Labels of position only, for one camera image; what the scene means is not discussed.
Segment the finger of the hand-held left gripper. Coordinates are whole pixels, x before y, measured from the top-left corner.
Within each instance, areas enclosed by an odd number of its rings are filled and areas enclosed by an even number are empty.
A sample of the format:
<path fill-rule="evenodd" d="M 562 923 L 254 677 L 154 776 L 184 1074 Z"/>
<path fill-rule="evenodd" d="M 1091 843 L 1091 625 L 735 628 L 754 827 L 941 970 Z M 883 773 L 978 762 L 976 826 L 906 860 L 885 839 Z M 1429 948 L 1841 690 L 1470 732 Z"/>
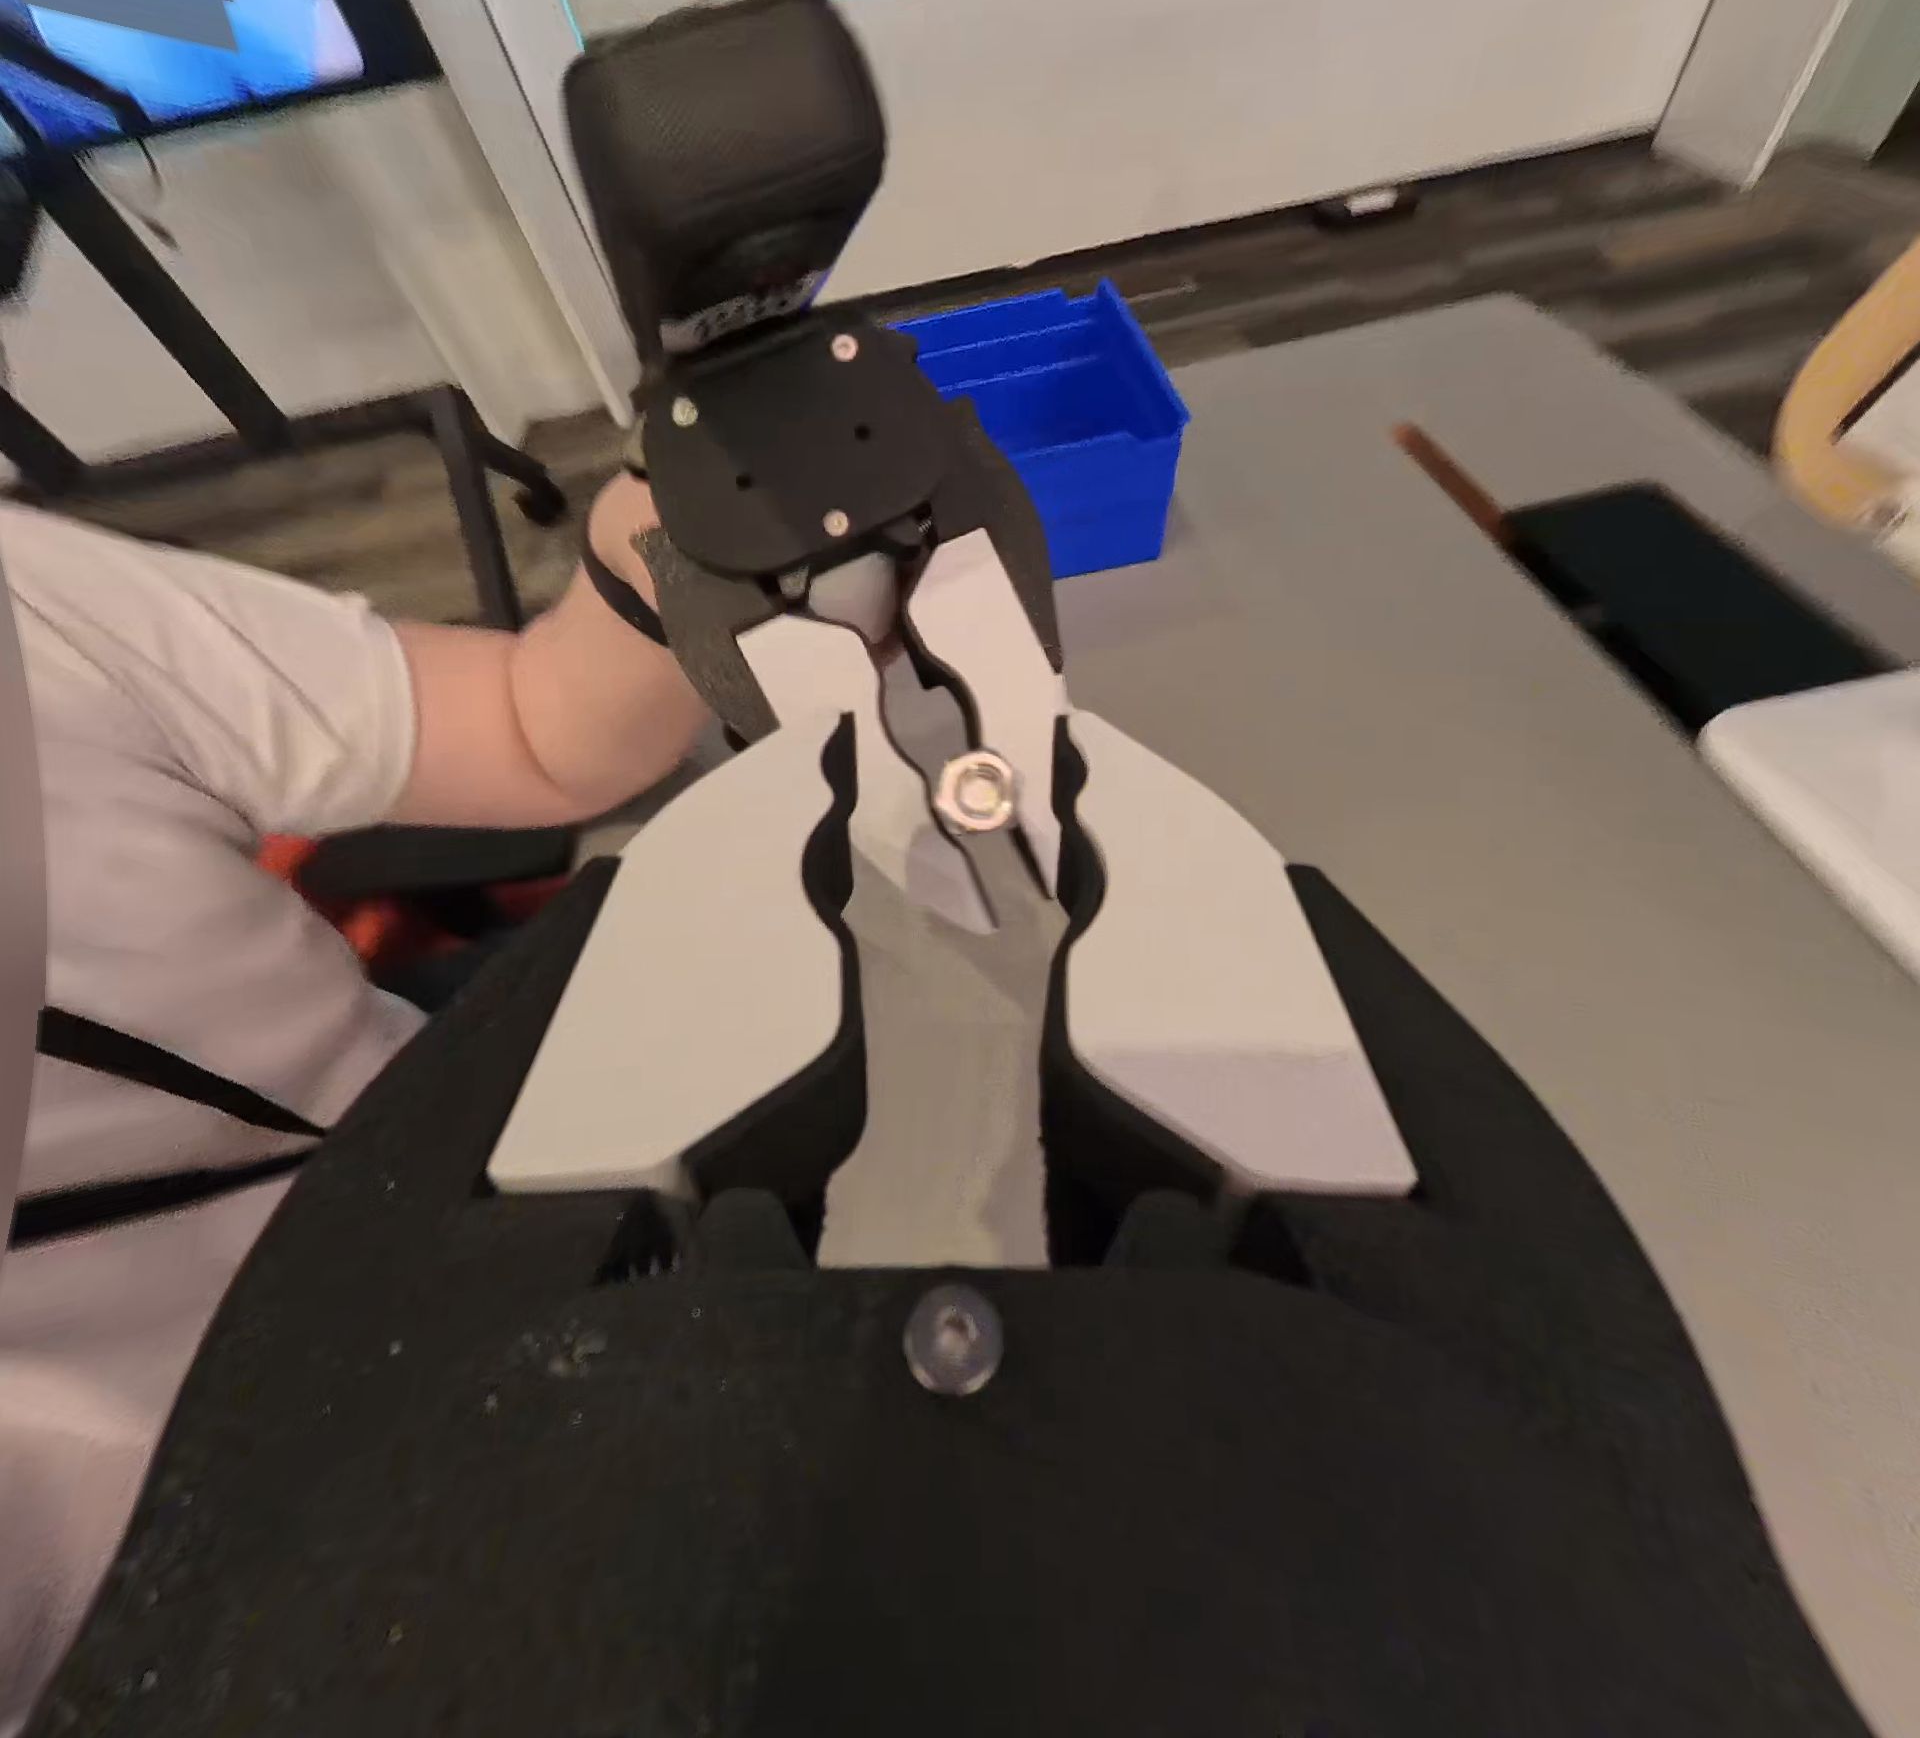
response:
<path fill-rule="evenodd" d="M 744 629 L 735 643 L 780 725 L 823 711 L 852 718 L 856 853 L 922 910 L 964 932 L 995 932 L 972 857 L 938 820 L 922 767 L 885 718 L 883 673 L 867 640 L 845 623 L 786 614 Z"/>
<path fill-rule="evenodd" d="M 1056 900 L 1061 827 L 1054 755 L 1068 693 L 983 529 L 931 548 L 904 602 L 902 629 L 915 668 L 931 673 L 962 716 L 966 742 L 948 759 L 988 747 L 1018 770 L 1018 820 L 1000 833 L 1013 836 L 1034 886 Z M 940 770 L 923 771 L 928 789 Z"/>

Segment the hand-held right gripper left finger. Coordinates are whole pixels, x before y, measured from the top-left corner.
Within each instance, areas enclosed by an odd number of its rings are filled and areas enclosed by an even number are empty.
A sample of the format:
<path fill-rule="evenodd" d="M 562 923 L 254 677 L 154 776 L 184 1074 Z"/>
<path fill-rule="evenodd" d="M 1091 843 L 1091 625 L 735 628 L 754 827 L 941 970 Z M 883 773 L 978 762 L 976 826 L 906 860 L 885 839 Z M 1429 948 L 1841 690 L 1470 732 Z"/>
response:
<path fill-rule="evenodd" d="M 867 1122 L 856 802 L 854 719 L 812 711 L 627 839 L 492 1146 L 494 1191 L 761 1193 L 818 1259 Z"/>

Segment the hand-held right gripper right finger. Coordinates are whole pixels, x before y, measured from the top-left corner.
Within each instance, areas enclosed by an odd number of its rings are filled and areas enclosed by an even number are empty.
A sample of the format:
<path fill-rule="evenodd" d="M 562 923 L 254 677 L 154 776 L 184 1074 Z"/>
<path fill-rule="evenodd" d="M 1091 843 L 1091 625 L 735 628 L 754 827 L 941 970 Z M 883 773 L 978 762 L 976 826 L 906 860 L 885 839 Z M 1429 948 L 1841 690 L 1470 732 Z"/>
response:
<path fill-rule="evenodd" d="M 1089 709 L 1056 723 L 1042 1016 L 1045 1254 L 1097 1263 L 1173 1193 L 1405 1200 L 1420 1174 L 1284 855 Z"/>

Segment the blue plastic bin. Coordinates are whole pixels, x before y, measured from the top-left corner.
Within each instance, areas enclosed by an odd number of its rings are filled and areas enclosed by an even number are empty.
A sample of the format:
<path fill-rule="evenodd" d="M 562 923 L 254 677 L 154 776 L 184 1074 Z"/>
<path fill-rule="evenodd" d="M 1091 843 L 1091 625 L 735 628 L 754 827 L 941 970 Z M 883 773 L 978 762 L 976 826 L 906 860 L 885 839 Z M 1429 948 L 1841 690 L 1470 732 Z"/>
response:
<path fill-rule="evenodd" d="M 1111 280 L 908 316 L 944 399 L 970 401 L 1034 501 L 1057 579 L 1162 555 L 1188 403 Z"/>

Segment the person's left forearm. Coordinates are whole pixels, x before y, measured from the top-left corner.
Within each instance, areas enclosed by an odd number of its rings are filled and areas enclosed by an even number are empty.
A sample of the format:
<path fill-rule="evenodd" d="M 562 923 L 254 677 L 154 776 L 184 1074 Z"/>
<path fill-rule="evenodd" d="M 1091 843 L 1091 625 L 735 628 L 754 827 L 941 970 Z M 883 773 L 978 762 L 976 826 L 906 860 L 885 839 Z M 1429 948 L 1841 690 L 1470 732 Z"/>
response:
<path fill-rule="evenodd" d="M 592 820 L 684 763 L 711 713 L 651 617 L 632 583 L 582 564 L 506 648 L 507 749 L 494 824 Z"/>

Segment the person's left hand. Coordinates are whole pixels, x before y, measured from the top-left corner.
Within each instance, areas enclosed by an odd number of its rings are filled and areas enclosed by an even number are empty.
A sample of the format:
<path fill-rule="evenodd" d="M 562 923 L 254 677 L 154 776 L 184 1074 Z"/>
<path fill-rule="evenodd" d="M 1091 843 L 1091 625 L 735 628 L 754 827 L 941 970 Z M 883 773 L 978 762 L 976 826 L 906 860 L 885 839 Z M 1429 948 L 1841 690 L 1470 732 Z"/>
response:
<path fill-rule="evenodd" d="M 582 572 L 614 620 L 663 650 L 669 640 L 660 617 L 650 552 L 658 529 L 658 507 L 648 480 L 630 470 L 617 471 L 592 500 L 582 539 Z"/>

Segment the orange cloth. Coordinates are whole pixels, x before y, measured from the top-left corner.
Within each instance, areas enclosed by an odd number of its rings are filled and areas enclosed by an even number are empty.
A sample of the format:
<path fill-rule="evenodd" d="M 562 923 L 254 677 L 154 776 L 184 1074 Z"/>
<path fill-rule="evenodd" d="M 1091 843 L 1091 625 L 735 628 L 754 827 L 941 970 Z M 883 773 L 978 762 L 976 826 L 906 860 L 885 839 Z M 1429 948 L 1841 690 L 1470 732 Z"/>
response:
<path fill-rule="evenodd" d="M 318 842 L 319 838 L 265 838 L 256 851 L 256 864 L 318 910 L 364 965 L 379 957 L 439 949 L 499 925 L 517 928 L 564 887 L 571 871 L 532 886 L 330 900 L 305 891 L 291 875 L 293 864 Z"/>

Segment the black rolling stand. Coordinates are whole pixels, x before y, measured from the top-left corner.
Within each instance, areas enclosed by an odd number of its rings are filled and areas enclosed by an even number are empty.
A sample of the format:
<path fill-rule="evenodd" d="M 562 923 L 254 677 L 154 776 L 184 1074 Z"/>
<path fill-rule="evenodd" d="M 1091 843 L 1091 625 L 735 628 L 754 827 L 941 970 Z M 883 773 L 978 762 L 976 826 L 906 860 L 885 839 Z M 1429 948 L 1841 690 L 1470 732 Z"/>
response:
<path fill-rule="evenodd" d="M 1 452 L 16 496 L 36 503 L 81 494 L 124 496 L 141 485 L 173 485 L 252 464 L 414 435 L 430 442 L 439 458 L 479 621 L 499 629 L 515 629 L 525 621 L 492 480 L 509 484 L 519 515 L 540 528 L 567 521 L 567 497 L 538 458 L 488 428 L 462 388 L 436 384 L 346 405 L 288 411 L 138 239 L 78 158 L 28 145 L 3 160 L 1 186 L 3 297 L 23 291 L 40 225 L 49 221 L 226 424 L 221 433 L 210 437 L 90 466 L 5 385 Z"/>

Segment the white stand base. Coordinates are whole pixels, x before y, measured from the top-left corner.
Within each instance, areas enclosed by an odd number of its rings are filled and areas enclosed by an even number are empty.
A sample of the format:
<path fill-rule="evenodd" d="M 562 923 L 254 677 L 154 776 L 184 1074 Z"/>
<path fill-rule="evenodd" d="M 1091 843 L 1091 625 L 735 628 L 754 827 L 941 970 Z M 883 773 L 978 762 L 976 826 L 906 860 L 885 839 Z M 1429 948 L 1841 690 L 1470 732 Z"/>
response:
<path fill-rule="evenodd" d="M 1728 708 L 1696 747 L 1915 977 L 1917 669 Z"/>

